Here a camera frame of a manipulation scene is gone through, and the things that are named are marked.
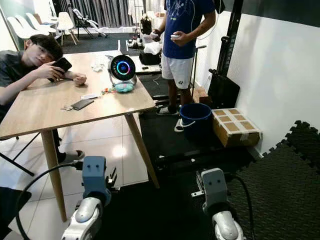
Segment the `white shorts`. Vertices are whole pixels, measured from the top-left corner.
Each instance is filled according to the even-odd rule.
[[[188,59],[176,59],[161,55],[162,77],[164,79],[174,79],[178,89],[189,87],[192,72],[193,57]]]

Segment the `blue bucket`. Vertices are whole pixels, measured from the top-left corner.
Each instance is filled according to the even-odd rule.
[[[190,139],[202,139],[212,134],[212,111],[202,103],[186,104],[180,109],[181,126]]]

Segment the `black cable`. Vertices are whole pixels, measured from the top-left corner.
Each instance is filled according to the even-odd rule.
[[[241,177],[239,177],[239,176],[236,175],[236,174],[231,174],[231,173],[230,173],[230,175],[231,175],[233,178],[237,179],[237,180],[241,183],[241,185],[242,185],[242,187],[243,187],[243,189],[244,189],[244,191],[245,191],[246,201],[248,202],[248,207],[249,207],[249,219],[250,219],[250,228],[251,228],[251,238],[252,238],[252,240],[256,240],[254,214],[253,214],[253,210],[252,210],[251,198],[250,198],[250,195],[249,195],[248,188],[247,188],[245,182],[242,180]]]
[[[21,200],[21,197],[23,196],[23,194],[25,194],[25,192],[36,182],[38,181],[40,178],[42,178],[44,175],[54,171],[54,170],[57,170],[57,169],[60,169],[60,168],[64,168],[64,167],[75,167],[77,170],[81,170],[82,169],[82,165],[83,165],[83,162],[81,161],[74,161],[72,163],[67,163],[67,164],[61,164],[59,166],[55,166],[43,173],[41,173],[39,176],[37,176],[35,179],[33,179],[24,189],[23,191],[20,193],[20,195],[18,196],[18,199],[16,201],[16,204],[15,204],[15,220],[16,220],[16,223],[18,225],[18,228],[19,228],[19,231],[23,237],[24,240],[30,240],[30,238],[27,236],[24,228],[22,227],[22,224],[21,224],[21,221],[20,221],[20,217],[19,217],[19,203],[20,203],[20,200]]]

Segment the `white bag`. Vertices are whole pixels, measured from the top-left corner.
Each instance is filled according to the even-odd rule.
[[[153,41],[153,42],[144,44],[143,51],[145,54],[157,55],[160,52],[161,48],[162,46],[159,42]]]

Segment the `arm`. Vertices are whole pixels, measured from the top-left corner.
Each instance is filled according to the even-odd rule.
[[[159,31],[159,34],[156,32],[159,35],[159,37],[166,29],[166,21],[167,21],[167,13],[164,14],[164,18],[162,20],[160,27],[158,29],[156,29]]]
[[[156,41],[156,42],[160,41],[160,36],[166,29],[166,21],[167,21],[167,13],[164,14],[164,18],[162,20],[162,23],[161,23],[160,27],[153,31],[155,34],[157,34],[159,36],[159,37],[154,38],[153,39],[154,41]]]
[[[29,72],[19,80],[9,84],[6,87],[0,87],[0,105],[6,105],[12,101],[20,91],[26,89],[30,84],[32,84],[36,79],[58,79],[63,76],[59,71],[63,71],[60,67],[51,66],[54,63],[49,62],[43,64],[37,69]]]
[[[6,105],[9,103],[20,91],[26,89],[36,79],[36,75],[31,71],[18,81],[13,82],[6,87],[0,87],[0,105]]]
[[[74,84],[77,86],[85,84],[87,80],[87,76],[79,73],[79,72],[73,72],[73,71],[67,71],[64,75],[63,78],[65,79],[71,79],[74,81]]]
[[[209,12],[203,15],[204,20],[200,23],[200,25],[193,30],[192,32],[188,33],[188,37],[190,40],[196,39],[200,35],[206,33],[210,28],[212,28],[216,23],[216,12]]]
[[[177,44],[179,47],[182,47],[186,43],[196,39],[200,35],[207,32],[210,28],[212,28],[216,23],[216,12],[209,12],[204,14],[204,20],[200,23],[200,25],[189,33],[184,33],[182,31],[176,31],[173,34],[179,35],[180,37],[176,39],[171,39],[175,44]]]

